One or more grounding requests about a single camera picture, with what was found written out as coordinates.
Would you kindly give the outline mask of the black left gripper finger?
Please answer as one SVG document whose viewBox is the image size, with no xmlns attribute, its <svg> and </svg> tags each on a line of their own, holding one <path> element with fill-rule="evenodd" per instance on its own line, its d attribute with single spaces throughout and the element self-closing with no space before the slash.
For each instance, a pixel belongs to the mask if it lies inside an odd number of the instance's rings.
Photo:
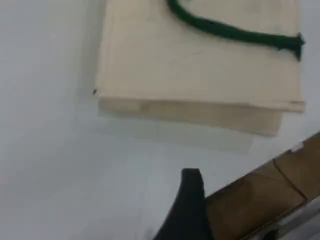
<svg viewBox="0 0 320 240">
<path fill-rule="evenodd" d="M 204 182 L 197 168 L 181 170 L 181 182 L 155 240 L 212 240 Z"/>
</svg>

